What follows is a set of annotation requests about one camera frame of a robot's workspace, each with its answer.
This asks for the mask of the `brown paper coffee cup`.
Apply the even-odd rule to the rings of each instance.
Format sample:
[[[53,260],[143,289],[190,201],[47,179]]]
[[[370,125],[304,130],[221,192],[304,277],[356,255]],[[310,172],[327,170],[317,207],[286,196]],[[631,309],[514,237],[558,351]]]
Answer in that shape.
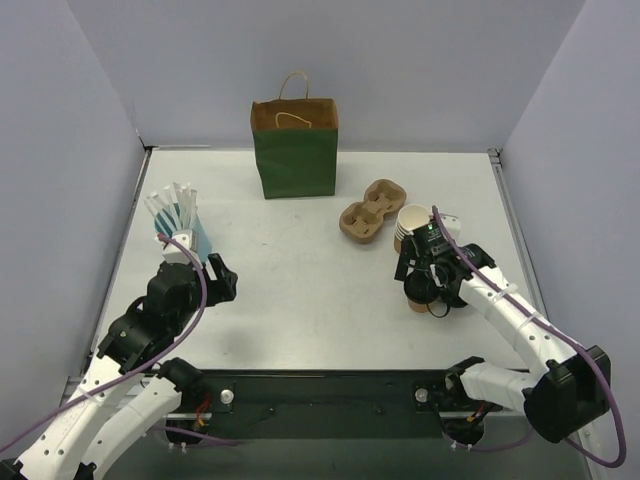
[[[407,303],[409,308],[416,313],[426,314],[431,312],[431,308],[428,303],[418,303],[411,299],[408,299]]]

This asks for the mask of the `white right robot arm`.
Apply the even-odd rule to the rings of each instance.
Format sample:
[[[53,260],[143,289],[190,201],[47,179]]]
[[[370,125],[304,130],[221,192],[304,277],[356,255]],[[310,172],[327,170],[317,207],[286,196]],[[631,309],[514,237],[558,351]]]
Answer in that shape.
[[[454,365],[443,384],[450,405],[464,408],[478,400],[517,411],[552,443],[609,412],[608,355],[597,346],[580,353],[578,345],[552,332],[550,323],[480,246],[452,247],[431,222],[396,241],[395,248],[395,278],[411,304],[473,308],[526,366],[519,372],[480,357]]]

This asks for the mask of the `black plastic cup lid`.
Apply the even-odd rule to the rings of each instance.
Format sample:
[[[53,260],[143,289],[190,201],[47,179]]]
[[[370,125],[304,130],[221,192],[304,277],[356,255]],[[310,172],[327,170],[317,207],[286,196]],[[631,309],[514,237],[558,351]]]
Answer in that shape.
[[[412,270],[404,279],[403,288],[406,297],[416,304],[428,305],[440,299],[440,289],[426,271]]]

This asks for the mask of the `green paper bag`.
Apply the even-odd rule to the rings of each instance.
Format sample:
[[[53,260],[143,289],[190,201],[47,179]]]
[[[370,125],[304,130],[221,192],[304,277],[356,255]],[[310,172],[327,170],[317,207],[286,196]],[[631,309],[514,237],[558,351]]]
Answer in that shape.
[[[255,102],[250,126],[265,199],[335,194],[339,119],[333,99],[305,94]]]

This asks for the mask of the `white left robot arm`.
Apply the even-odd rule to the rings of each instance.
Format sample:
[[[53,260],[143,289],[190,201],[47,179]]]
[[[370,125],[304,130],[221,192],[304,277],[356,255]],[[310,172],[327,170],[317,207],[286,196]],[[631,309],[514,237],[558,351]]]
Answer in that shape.
[[[218,254],[208,261],[211,273],[159,266],[146,294],[111,324],[63,411],[22,454],[2,461],[2,478],[101,479],[163,416],[211,401],[203,373],[166,356],[205,308],[236,297],[237,274]]]

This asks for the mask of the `brown pulp cup carrier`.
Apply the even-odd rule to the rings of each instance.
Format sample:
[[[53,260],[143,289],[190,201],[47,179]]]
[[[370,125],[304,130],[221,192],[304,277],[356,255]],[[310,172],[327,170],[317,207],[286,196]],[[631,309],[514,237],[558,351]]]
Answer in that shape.
[[[385,219],[396,214],[406,201],[403,187],[389,179],[374,181],[363,200],[349,205],[339,217],[340,230],[358,244],[371,243]]]

